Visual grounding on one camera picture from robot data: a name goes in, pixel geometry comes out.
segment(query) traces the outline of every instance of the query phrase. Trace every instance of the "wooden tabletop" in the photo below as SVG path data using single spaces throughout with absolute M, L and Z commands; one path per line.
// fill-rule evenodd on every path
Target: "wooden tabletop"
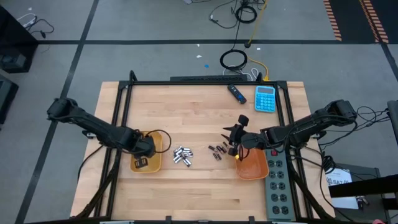
M 288 86 L 294 118 L 297 120 L 309 115 L 303 83 L 288 82 Z M 95 111 L 95 116 L 109 123 L 117 87 L 118 82 L 102 84 Z M 222 128 L 237 123 L 240 114 L 250 120 L 246 131 L 259 132 L 262 128 L 279 125 L 277 113 L 254 110 L 255 87 L 237 86 L 247 99 L 247 103 L 241 105 L 225 86 L 134 86 L 127 126 L 141 131 L 166 130 L 172 137 L 172 147 L 162 155 L 161 170 L 153 174 L 131 171 L 131 155 L 122 155 L 113 219 L 164 220 L 165 216 L 171 215 L 173 220 L 238 221 L 248 220 L 248 216 L 254 216 L 258 221 L 267 220 L 264 179 L 241 180 L 236 174 L 233 157 L 224 155 L 222 161 L 216 161 L 208 149 L 209 145 L 224 141 L 220 134 L 228 132 Z M 280 91 L 280 94 L 286 122 L 283 92 Z M 189 147 L 194 153 L 189 168 L 182 162 L 173 162 L 172 149 L 180 145 Z M 85 157 L 98 146 L 97 140 L 89 140 Z M 318 149 L 314 140 L 308 146 Z M 98 189 L 104 154 L 105 150 L 95 154 L 83 167 L 71 215 L 82 211 Z M 316 152 L 302 149 L 302 156 L 321 163 Z M 320 168 L 305 161 L 303 164 L 308 188 L 326 212 L 335 216 L 320 192 Z M 326 198 L 330 200 L 324 174 L 322 186 Z M 297 190 L 301 213 L 305 217 L 302 193 L 298 187 Z M 108 201 L 108 191 L 104 201 Z M 105 203 L 102 208 L 101 214 L 104 215 Z

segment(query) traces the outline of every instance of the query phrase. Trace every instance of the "power outlet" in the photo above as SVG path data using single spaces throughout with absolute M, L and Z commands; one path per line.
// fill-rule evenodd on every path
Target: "power outlet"
M 285 152 L 271 154 L 265 150 L 269 175 L 266 177 L 266 207 L 270 221 L 292 221 L 294 219 L 292 193 L 287 173 Z

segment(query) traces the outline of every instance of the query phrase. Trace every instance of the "black metal frame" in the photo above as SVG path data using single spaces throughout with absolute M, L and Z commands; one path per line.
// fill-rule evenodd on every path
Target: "black metal frame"
M 292 112 L 292 107 L 290 104 L 290 98 L 289 98 L 289 91 L 287 88 L 287 82 L 286 81 L 274 81 L 274 82 L 264 82 L 260 78 L 258 78 L 255 82 L 248 82 L 248 81 L 238 81 L 238 82 L 223 82 L 223 81 L 207 81 L 207 82 L 196 82 L 196 81 L 177 81 L 177 82 L 170 82 L 170 81 L 137 81 L 137 78 L 135 75 L 131 72 L 130 73 L 130 81 L 120 81 L 119 86 L 118 86 L 118 94 L 116 95 L 116 103 L 113 111 L 113 118 L 112 118 L 112 124 L 116 124 L 117 118 L 118 118 L 118 112 L 120 109 L 120 104 L 121 104 L 121 97 L 122 97 L 122 92 L 123 90 L 127 87 L 127 95 L 126 95 L 126 101 L 125 101 L 125 106 L 124 106 L 124 111 L 123 111 L 123 117 L 122 117 L 122 126 L 126 125 L 127 122 L 127 116 L 129 113 L 129 104 L 131 100 L 131 94 L 132 94 L 132 87 L 134 85 L 229 85 L 229 84 L 234 84 L 234 85 L 267 85 L 267 86 L 272 86 L 276 90 L 281 88 L 284 93 L 284 100 L 286 103 L 286 110 L 287 110 L 287 115 L 289 117 L 289 122 L 292 123 L 294 122 L 293 118 L 293 112 Z M 285 121 L 284 121 L 284 115 L 282 112 L 282 103 L 280 101 L 280 95 L 279 91 L 275 91 L 275 99 L 276 99 L 276 107 L 277 107 L 277 112 L 278 112 L 278 119 L 280 125 L 284 126 Z M 100 185 L 103 183 L 103 181 L 106 178 L 106 175 L 109 170 L 109 163 L 111 160 L 111 155 L 112 155 L 112 150 L 107 149 L 105 158 L 104 158 L 104 165 L 103 165 L 103 170 L 101 173 L 101 181 Z M 116 157 L 120 157 L 121 152 L 116 153 Z M 300 174 L 301 180 L 306 183 L 305 181 L 305 172 L 303 169 L 303 163 L 302 161 L 298 160 L 298 172 Z M 116 193 L 116 183 L 117 183 L 117 178 L 118 175 L 116 174 L 114 180 L 111 183 L 111 190 L 109 191 L 109 198 L 108 198 L 108 206 L 106 208 L 106 217 L 111 218 L 112 217 L 112 211 L 113 211 L 113 202 L 114 202 L 114 196 Z M 297 196 L 297 189 L 296 189 L 296 184 L 295 182 L 290 179 L 290 187 L 292 190 L 292 197 L 293 197 L 293 205 L 294 205 L 294 211 L 295 211 L 295 216 L 296 219 L 301 218 L 301 213 L 300 213 L 300 205 L 299 205 L 299 200 Z M 94 217 L 99 217 L 100 216 L 100 211 L 101 211 L 101 205 L 102 205 L 102 198 L 98 202 L 95 208 L 94 212 Z M 307 212 L 307 217 L 313 218 L 312 215 L 312 208 L 310 206 L 310 203 L 308 202 L 307 199 L 305 199 L 305 209 Z
M 124 109 L 123 109 L 123 116 L 122 116 L 122 126 L 125 126 L 127 123 L 127 117 L 129 114 L 129 105 L 131 101 L 131 94 L 132 94 L 132 88 L 134 85 L 229 85 L 229 84 L 234 84 L 234 85 L 267 85 L 267 86 L 272 86 L 274 87 L 277 91 L 275 91 L 275 99 L 276 99 L 276 107 L 277 107 L 277 112 L 278 112 L 278 119 L 280 125 L 285 125 L 284 121 L 284 115 L 282 111 L 282 104 L 280 101 L 280 95 L 279 95 L 279 88 L 283 90 L 284 93 L 284 100 L 286 103 L 286 110 L 287 110 L 287 116 L 289 119 L 289 122 L 292 123 L 294 122 L 294 117 L 293 117 L 293 111 L 292 107 L 290 104 L 290 97 L 289 97 L 289 91 L 287 87 L 287 82 L 286 81 L 274 81 L 274 82 L 264 82 L 261 80 L 261 78 L 258 78 L 255 82 L 248 82 L 248 81 L 239 81 L 239 82 L 223 82 L 223 81 L 207 81 L 207 82 L 196 82 L 196 81 L 178 81 L 178 82 L 169 82 L 169 81 L 159 81 L 159 82 L 152 82 L 152 81 L 137 81 L 136 76 L 134 75 L 133 72 L 130 72 L 130 80 L 129 81 L 119 81 L 118 85 L 118 93 L 116 95 L 116 102 L 114 106 L 114 111 L 113 111 L 113 118 L 112 118 L 112 124 L 116 125 L 117 119 L 118 119 L 118 114 L 119 114 L 119 109 L 121 106 L 121 98 L 122 98 L 122 93 L 125 88 L 127 88 L 127 95 L 126 99 L 124 102 Z M 299 156 L 300 151 L 295 151 L 295 153 Z M 100 185 L 104 182 L 106 176 L 108 175 L 108 170 L 109 170 L 109 163 L 111 160 L 111 155 L 112 155 L 112 150 L 107 149 L 105 158 L 104 158 L 104 164 L 103 164 L 103 170 L 101 174 L 101 181 Z M 120 161 L 119 159 L 121 157 L 121 151 L 117 151 L 115 155 L 115 161 Z M 306 183 L 305 180 L 305 171 L 303 169 L 303 164 L 301 160 L 296 160 L 297 161 L 297 169 L 300 174 L 300 179 L 303 181 L 303 183 Z M 105 222 L 105 221 L 111 221 L 112 220 L 112 211 L 113 211 L 113 203 L 114 203 L 114 197 L 116 193 L 116 184 L 117 184 L 117 179 L 118 179 L 118 170 L 119 170 L 119 165 L 120 163 L 118 162 L 117 164 L 117 173 L 114 176 L 114 179 L 111 182 L 111 189 L 109 191 L 109 197 L 108 197 L 108 204 L 106 208 L 106 214 L 105 216 L 100 216 L 101 214 L 101 204 L 102 204 L 102 197 L 97 203 L 95 210 L 94 210 L 94 217 L 93 218 L 72 218 L 69 220 L 57 220 L 57 221 L 50 221 L 50 222 L 40 222 L 41 224 L 53 224 L 53 223 L 100 223 L 100 222 Z M 295 212 L 295 218 L 296 222 L 305 222 L 305 223 L 330 223 L 330 224 L 348 224 L 350 222 L 345 222 L 345 221 L 339 221 L 339 220 L 319 220 L 319 219 L 314 219 L 313 214 L 312 214 L 312 207 L 309 203 L 309 201 L 304 197 L 305 200 L 305 209 L 307 212 L 307 217 L 302 217 L 300 213 L 300 205 L 299 205 L 299 200 L 297 196 L 297 189 L 296 189 L 296 184 L 293 181 L 292 178 L 290 178 L 290 188 L 292 191 L 292 199 L 293 199 L 293 206 L 294 206 L 294 212 Z M 190 221 L 172 221 L 171 216 L 166 216 L 165 220 L 135 220 L 134 223 L 136 224 L 145 224 L 145 223 L 164 223 L 164 224 L 172 224 L 172 223 L 179 223 L 179 224 L 188 224 L 188 223 L 212 223 L 212 224 L 222 224 L 222 223 L 228 223 L 228 224 L 243 224 L 243 223 L 249 223 L 249 224 L 255 224 L 255 223 L 272 223 L 272 222 L 259 222 L 255 221 L 254 217 L 248 217 L 248 221 L 198 221 L 198 220 L 190 220 Z

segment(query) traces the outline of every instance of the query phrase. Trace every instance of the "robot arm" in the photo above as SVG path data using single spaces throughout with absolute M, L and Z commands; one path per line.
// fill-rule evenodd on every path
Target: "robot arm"
M 233 127 L 224 128 L 231 131 L 229 137 L 224 136 L 229 144 L 234 146 L 228 154 L 235 156 L 238 145 L 246 149 L 273 149 L 289 142 L 291 146 L 299 147 L 308 142 L 314 134 L 335 126 L 346 126 L 355 122 L 357 114 L 351 104 L 345 100 L 331 102 L 326 107 L 287 126 L 274 126 L 260 130 L 260 133 L 247 133 L 243 127 L 249 119 L 244 115 L 239 117 L 239 123 Z
M 77 102 L 69 98 L 57 98 L 47 110 L 49 120 L 76 124 L 94 133 L 99 142 L 107 147 L 125 149 L 136 159 L 155 154 L 154 140 L 143 136 L 138 130 L 128 127 L 116 127 L 80 108 Z

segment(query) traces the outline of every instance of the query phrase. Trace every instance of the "blue calculator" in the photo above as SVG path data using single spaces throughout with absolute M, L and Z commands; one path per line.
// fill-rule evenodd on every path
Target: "blue calculator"
M 257 86 L 254 99 L 256 111 L 275 112 L 275 88 L 269 86 Z

